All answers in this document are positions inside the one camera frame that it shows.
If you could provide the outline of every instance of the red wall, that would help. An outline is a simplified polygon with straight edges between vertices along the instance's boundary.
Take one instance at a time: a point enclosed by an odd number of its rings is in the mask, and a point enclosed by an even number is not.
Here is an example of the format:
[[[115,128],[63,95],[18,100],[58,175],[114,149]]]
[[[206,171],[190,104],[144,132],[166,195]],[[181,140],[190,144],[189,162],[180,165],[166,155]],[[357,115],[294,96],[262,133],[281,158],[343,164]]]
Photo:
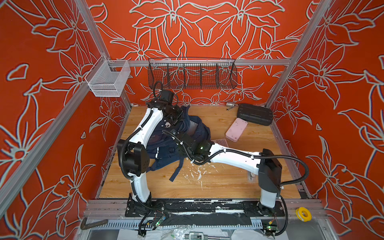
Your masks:
[[[123,1],[87,0],[112,59],[163,56],[242,59],[289,58],[318,1]],[[178,90],[181,103],[263,104],[283,66],[238,67],[238,83],[227,90]],[[147,69],[132,68],[132,103],[153,98]]]
[[[73,0],[0,3],[0,186],[100,57]],[[0,220],[0,238],[72,238],[126,109],[91,92]]]
[[[383,13],[382,1],[334,1],[274,104],[341,239],[384,238]]]

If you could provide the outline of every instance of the pink tray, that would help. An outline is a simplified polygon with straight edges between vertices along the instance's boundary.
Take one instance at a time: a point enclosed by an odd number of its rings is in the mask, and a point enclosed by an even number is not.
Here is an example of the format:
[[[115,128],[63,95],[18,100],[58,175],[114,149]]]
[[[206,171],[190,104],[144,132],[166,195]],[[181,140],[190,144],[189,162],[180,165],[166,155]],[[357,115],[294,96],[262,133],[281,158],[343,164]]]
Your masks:
[[[236,142],[240,138],[244,129],[247,127],[247,124],[247,121],[244,121],[241,118],[236,118],[231,127],[225,133],[225,137],[233,142]]]

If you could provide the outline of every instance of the wooden tabletop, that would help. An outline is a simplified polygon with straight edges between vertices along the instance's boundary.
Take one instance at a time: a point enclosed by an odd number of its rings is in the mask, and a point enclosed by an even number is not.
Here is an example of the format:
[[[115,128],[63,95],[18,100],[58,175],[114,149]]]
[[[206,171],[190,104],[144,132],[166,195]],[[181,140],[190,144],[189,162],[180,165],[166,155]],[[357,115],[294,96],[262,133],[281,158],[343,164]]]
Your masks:
[[[146,106],[133,107],[125,126],[122,138],[126,139],[137,127],[146,111]],[[199,116],[210,128],[211,139],[225,138],[225,132],[236,119],[237,108],[226,111],[224,106],[191,106],[189,115]],[[269,126],[249,122],[237,142],[227,139],[231,148],[261,152],[263,148],[274,154],[281,154]],[[283,166],[282,181],[292,180],[284,159],[279,159]],[[206,163],[202,166],[184,160],[183,168],[174,180],[169,178],[179,162],[147,173],[148,188],[153,198],[259,198],[260,187],[257,176],[252,180],[248,171],[220,163]],[[129,181],[122,175],[117,154],[113,159],[100,198],[128,198],[132,192]],[[295,185],[286,185],[281,191],[284,198],[300,198]]]

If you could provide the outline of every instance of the navy blue backpack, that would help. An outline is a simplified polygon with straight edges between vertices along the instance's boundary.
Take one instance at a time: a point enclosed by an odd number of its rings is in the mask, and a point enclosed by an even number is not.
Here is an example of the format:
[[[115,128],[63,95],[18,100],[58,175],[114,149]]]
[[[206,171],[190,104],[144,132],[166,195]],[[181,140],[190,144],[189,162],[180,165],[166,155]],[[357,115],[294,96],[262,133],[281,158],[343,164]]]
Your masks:
[[[181,156],[177,151],[176,142],[168,135],[162,133],[163,130],[175,129],[180,133],[186,133],[190,127],[195,127],[196,130],[191,134],[191,137],[197,142],[202,140],[210,140],[211,133],[209,128],[204,125],[201,119],[198,116],[189,116],[188,109],[190,106],[182,106],[183,118],[179,121],[176,126],[170,126],[169,123],[163,118],[162,121],[156,126],[151,137],[149,138],[147,144],[147,153],[150,158],[154,158],[155,162],[147,168],[148,171],[155,171],[160,168],[165,167],[168,164],[171,164],[175,161],[180,161],[179,166],[170,177],[170,181],[173,182],[176,176],[179,174],[181,168],[183,167],[184,156]]]

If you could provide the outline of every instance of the yellow tape roll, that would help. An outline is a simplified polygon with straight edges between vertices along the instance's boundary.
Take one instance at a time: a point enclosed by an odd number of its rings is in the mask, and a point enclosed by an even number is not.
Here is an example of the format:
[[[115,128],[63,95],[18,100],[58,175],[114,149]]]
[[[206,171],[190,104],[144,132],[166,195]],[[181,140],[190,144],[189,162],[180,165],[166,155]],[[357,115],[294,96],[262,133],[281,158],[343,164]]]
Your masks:
[[[308,222],[312,219],[311,212],[305,207],[296,209],[296,215],[303,222]]]

